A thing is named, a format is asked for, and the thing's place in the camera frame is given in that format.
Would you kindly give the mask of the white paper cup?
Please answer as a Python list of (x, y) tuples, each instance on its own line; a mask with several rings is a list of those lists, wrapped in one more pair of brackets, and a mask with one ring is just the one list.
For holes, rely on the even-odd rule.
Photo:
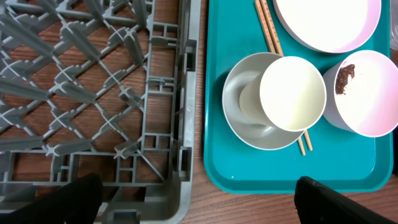
[(245, 118), (290, 132), (311, 128), (321, 118), (325, 105), (322, 75), (308, 60), (296, 56), (272, 62), (239, 96)]

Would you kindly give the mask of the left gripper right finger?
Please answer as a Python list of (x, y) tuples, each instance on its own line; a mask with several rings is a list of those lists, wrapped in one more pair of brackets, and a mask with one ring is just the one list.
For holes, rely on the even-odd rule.
[(307, 176), (296, 183), (294, 203), (302, 224), (396, 224)]

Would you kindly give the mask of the small white bowl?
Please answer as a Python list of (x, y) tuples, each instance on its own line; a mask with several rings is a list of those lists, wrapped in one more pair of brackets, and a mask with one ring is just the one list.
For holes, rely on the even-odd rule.
[(384, 136), (397, 127), (397, 67), (385, 55), (360, 50), (323, 75), (325, 119), (362, 136)]

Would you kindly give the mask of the grey bowl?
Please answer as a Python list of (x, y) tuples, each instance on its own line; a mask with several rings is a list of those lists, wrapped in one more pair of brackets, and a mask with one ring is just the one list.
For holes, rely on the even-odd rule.
[(240, 60), (226, 77), (221, 97), (224, 116), (235, 135), (248, 146), (265, 151), (287, 147), (303, 134), (250, 121), (244, 117), (239, 106), (239, 97), (244, 87), (279, 58), (281, 56), (278, 54), (260, 52)]

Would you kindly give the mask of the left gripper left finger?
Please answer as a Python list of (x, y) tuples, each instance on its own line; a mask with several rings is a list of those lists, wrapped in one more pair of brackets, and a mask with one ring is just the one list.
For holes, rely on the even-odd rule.
[(2, 224), (75, 223), (91, 224), (103, 203), (103, 183), (90, 173), (52, 194), (12, 213), (1, 216)]

